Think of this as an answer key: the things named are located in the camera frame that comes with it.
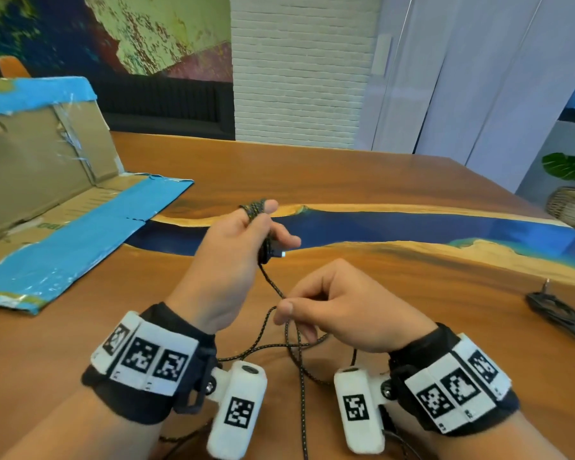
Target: wristband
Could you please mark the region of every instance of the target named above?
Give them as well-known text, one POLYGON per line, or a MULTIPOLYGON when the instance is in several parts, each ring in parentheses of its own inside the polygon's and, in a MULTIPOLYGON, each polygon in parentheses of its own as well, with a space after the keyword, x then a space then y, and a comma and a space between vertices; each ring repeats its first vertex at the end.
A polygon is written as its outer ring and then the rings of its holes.
POLYGON ((216 366, 215 336, 179 317, 165 303, 140 316, 129 311, 94 352, 81 382, 117 415, 155 425, 178 413, 196 413, 205 391, 189 405, 192 389, 206 387, 216 366))
POLYGON ((511 380, 465 335, 438 328, 390 352, 391 398, 427 431, 465 436, 519 410, 511 380))

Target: green leaf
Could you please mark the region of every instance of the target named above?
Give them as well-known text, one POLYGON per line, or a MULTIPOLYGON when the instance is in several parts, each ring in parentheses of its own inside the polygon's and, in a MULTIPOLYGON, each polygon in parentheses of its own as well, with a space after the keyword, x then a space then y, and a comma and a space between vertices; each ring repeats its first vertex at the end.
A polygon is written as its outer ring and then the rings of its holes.
POLYGON ((564 153, 550 153, 541 160, 544 170, 565 181, 575 181, 575 156, 564 153))

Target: woven basket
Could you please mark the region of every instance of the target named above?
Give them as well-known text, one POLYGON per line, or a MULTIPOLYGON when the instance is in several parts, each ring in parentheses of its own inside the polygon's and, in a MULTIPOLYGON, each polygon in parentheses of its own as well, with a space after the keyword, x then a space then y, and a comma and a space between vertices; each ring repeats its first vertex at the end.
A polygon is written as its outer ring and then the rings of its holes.
POLYGON ((575 228, 575 187, 560 187, 549 196, 545 210, 575 228))

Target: qr code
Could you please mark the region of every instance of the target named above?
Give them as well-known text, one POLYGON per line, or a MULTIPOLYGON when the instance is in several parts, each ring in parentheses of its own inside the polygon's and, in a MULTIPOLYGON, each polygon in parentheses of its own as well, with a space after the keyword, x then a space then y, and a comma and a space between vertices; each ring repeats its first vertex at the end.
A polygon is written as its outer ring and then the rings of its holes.
POLYGON ((230 399, 230 405, 228 405, 228 412, 226 413, 224 423, 247 429, 251 414, 253 413, 253 405, 254 403, 251 401, 232 397, 230 399))
POLYGON ((456 368, 441 379, 441 384, 453 395, 456 402, 464 405, 470 399, 481 393, 473 380, 462 368, 456 368))
POLYGON ((422 402, 422 405, 428 414, 434 419, 437 419, 454 409, 453 403, 449 401, 436 384, 418 392, 416 397, 420 402, 422 402))
POLYGON ((121 323, 117 325, 115 330, 108 336, 108 339, 102 344, 102 348, 106 350, 107 354, 113 356, 115 351, 119 348, 121 343, 130 334, 130 329, 121 323))
POLYGON ((345 413, 348 421, 368 419, 368 410, 363 394, 344 395, 345 413))
POLYGON ((476 350, 474 354, 470 356, 468 362, 488 384, 490 384, 498 374, 498 370, 479 350, 476 350))
POLYGON ((162 353, 153 375, 156 378, 177 381, 185 368, 188 358, 189 355, 164 349, 164 353, 162 353))
POLYGON ((158 345, 135 337, 121 364, 141 373, 146 373, 159 349, 158 345))

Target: white camera device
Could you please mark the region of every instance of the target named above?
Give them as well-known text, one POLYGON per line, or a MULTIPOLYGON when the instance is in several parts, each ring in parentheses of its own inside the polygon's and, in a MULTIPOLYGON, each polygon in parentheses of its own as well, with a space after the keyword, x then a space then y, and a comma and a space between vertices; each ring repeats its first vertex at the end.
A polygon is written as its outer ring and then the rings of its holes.
POLYGON ((334 375, 345 440, 354 453, 378 454, 386 446, 379 405, 389 400, 389 380, 389 373, 372 377, 356 366, 334 375))
POLYGON ((208 437, 207 452, 220 460, 245 456, 266 392, 261 366, 236 361, 230 371, 214 368, 206 387, 207 399, 219 404, 208 437))

